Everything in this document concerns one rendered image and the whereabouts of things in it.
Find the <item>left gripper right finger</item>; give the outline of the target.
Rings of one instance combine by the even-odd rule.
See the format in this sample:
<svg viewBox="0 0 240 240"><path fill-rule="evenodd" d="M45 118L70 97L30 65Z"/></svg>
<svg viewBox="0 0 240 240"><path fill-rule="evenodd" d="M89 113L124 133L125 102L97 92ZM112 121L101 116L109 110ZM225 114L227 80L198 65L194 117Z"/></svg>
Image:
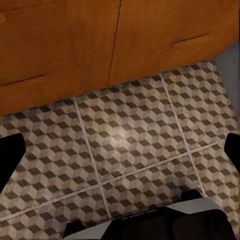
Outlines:
<svg viewBox="0 0 240 240"><path fill-rule="evenodd" d="M224 151L240 173L240 135L229 133L224 146Z"/></svg>

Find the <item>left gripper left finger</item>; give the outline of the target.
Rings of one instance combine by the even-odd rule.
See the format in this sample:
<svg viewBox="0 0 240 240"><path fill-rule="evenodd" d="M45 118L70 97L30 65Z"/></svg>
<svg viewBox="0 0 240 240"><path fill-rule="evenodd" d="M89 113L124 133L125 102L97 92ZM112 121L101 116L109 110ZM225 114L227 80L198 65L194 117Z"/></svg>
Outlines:
<svg viewBox="0 0 240 240"><path fill-rule="evenodd" d="M21 133L0 138L0 193L26 152Z"/></svg>

